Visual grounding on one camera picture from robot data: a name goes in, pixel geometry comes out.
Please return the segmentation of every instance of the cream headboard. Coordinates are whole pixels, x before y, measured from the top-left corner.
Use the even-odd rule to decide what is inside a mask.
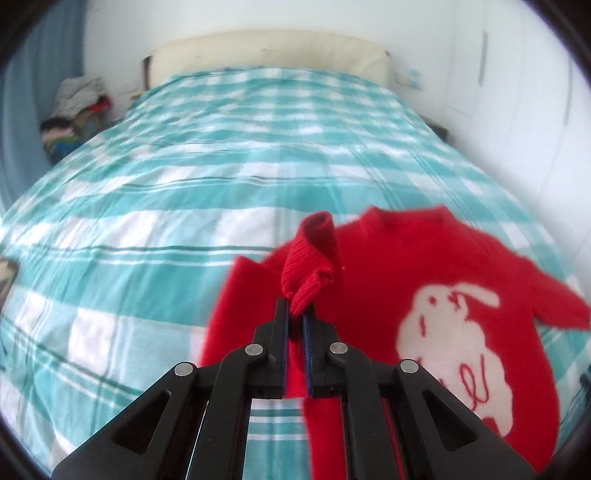
[[[321,32],[236,31],[167,43],[150,59],[147,84],[224,67],[290,67],[347,73],[388,86],[389,54],[367,40]]]

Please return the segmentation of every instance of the teal and white checkered bedspread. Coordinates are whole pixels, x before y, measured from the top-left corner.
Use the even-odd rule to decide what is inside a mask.
[[[392,92],[308,70],[175,78],[3,218],[0,248],[20,273],[0,319],[0,411],[50,471],[174,364],[199,359],[236,255],[260,260],[318,210],[342,223],[369,205],[438,203],[574,281],[547,231]],[[540,335],[564,439],[590,336]],[[298,401],[254,403],[245,478],[309,478]]]

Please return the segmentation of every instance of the red sweater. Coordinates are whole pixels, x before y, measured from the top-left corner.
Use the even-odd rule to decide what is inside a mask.
[[[306,218],[262,263],[239,257],[213,313],[202,364],[249,343],[277,297],[298,316],[314,302],[341,341],[372,359],[413,358],[539,471],[558,433],[558,399],[534,316],[588,329],[590,311],[564,284],[445,207],[369,209],[334,228]],[[288,395],[306,395],[299,339],[290,340]],[[304,401],[313,477],[345,479],[336,399]]]

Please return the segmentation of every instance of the pile of clothes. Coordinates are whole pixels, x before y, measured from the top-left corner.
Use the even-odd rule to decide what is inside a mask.
[[[64,80],[51,118],[41,124],[41,142],[52,165],[90,140],[108,125],[112,102],[98,77]]]

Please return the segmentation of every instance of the silver pin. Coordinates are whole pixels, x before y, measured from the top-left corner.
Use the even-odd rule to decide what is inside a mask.
[[[337,355],[345,353],[347,350],[349,350],[349,347],[346,343],[335,342],[330,344],[330,351],[336,353]]]
[[[402,360],[400,362],[400,370],[406,374],[415,374],[418,372],[418,363],[414,360]]]
[[[263,348],[258,343],[251,343],[250,345],[246,345],[244,351],[246,352],[247,355],[257,356],[262,353]]]
[[[182,364],[178,364],[174,367],[174,373],[176,373],[179,377],[186,377],[193,373],[193,366],[188,362],[183,362]]]

